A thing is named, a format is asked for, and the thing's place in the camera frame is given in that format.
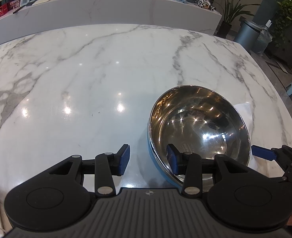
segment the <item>plant pot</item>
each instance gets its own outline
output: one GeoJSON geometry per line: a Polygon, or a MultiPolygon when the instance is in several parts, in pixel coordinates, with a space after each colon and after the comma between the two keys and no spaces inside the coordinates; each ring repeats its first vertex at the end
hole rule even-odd
{"type": "Polygon", "coordinates": [[[229,33],[232,25],[225,23],[224,21],[222,22],[216,36],[221,37],[221,38],[226,38],[227,34],[229,33]]]}

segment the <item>black cabinet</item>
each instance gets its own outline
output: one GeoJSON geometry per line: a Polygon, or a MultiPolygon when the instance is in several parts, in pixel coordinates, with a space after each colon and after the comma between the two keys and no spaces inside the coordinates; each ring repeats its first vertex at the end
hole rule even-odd
{"type": "Polygon", "coordinates": [[[292,67],[292,25],[285,32],[285,43],[281,44],[280,47],[276,47],[276,43],[271,42],[266,53],[271,56],[275,56],[284,61],[290,68],[292,67]]]}

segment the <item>stainless steel bowl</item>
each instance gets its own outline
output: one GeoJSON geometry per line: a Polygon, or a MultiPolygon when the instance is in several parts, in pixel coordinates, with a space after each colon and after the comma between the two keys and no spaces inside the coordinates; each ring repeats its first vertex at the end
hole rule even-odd
{"type": "MultiPolygon", "coordinates": [[[[184,176],[174,176],[167,161],[167,144],[184,152],[214,159],[225,154],[248,165],[250,140],[243,119],[224,97],[200,86],[178,86],[164,93],[150,115],[148,137],[154,158],[175,184],[184,176]]],[[[212,175],[203,175],[203,189],[213,185],[212,175]]]]}

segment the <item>clear plastic bag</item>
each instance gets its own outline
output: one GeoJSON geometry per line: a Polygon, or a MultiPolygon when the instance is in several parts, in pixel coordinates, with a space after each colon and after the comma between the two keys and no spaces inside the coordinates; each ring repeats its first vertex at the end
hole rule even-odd
{"type": "Polygon", "coordinates": [[[258,39],[256,40],[252,48],[252,51],[258,54],[259,56],[263,56],[264,51],[270,42],[272,42],[272,35],[269,34],[268,28],[264,26],[263,30],[261,31],[258,39]]]}

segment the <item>white cloth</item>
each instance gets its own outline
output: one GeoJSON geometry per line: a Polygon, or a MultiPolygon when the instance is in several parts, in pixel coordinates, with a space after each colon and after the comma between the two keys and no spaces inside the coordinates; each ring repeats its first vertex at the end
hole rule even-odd
{"type": "MultiPolygon", "coordinates": [[[[251,106],[249,103],[244,103],[244,104],[237,104],[234,106],[240,116],[243,118],[243,121],[247,127],[248,133],[250,132],[252,126],[253,126],[253,115],[252,115],[252,110],[251,106]]],[[[250,149],[250,159],[248,163],[248,167],[257,171],[257,163],[255,161],[254,156],[252,155],[252,150],[250,149]]]]}

